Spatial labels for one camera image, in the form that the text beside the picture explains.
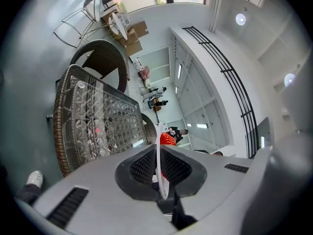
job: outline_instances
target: black vent grille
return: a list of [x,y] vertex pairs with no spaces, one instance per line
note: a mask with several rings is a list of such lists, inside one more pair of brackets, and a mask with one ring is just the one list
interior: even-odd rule
[[236,164],[227,164],[224,167],[227,169],[235,170],[235,171],[242,172],[242,173],[246,173],[249,169],[248,167],[244,167],[244,166],[240,166]]
[[156,167],[156,151],[152,150],[131,165],[130,173],[131,176],[138,182],[146,186],[150,186]]
[[86,197],[88,190],[75,187],[48,216],[54,225],[64,229]]
[[176,186],[191,174],[192,168],[188,163],[162,148],[160,156],[162,171],[172,186]]

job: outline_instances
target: red bag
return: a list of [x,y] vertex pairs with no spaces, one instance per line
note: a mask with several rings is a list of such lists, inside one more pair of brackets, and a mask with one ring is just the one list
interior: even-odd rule
[[168,135],[166,132],[163,132],[161,134],[160,144],[176,145],[176,142],[175,142],[175,139],[172,136]]

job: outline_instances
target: floor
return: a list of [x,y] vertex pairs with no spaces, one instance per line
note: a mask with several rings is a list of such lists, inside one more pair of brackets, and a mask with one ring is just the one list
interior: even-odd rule
[[[55,81],[77,49],[62,43],[53,30],[82,1],[31,0],[17,16],[1,47],[4,86],[0,94],[0,163],[8,172],[7,182],[13,193],[34,170],[44,174],[43,190],[62,179],[52,122],[45,117],[53,113]],[[73,23],[85,27],[88,19],[80,14]],[[60,28],[59,33],[72,43],[79,41],[78,34],[70,27]],[[90,40],[103,36],[111,40],[107,30],[97,32]],[[117,41],[112,43],[125,55]],[[116,74],[106,80],[117,88]]]

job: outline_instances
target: speaker grille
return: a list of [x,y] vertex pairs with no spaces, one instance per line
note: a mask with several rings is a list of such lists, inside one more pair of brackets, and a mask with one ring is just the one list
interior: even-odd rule
[[54,225],[64,229],[86,197],[88,190],[75,187],[48,216]]
[[248,167],[236,165],[236,164],[227,164],[224,166],[224,168],[230,169],[230,170],[235,170],[238,172],[246,173],[248,171]]

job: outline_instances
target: red object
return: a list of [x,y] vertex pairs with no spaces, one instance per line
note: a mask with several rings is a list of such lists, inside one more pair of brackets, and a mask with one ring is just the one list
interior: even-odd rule
[[140,75],[142,79],[146,80],[149,78],[150,69],[148,66],[145,66],[142,71],[140,71]]
[[176,145],[176,142],[175,142],[175,139],[172,136],[170,136],[167,133],[163,132],[161,134],[160,144]]

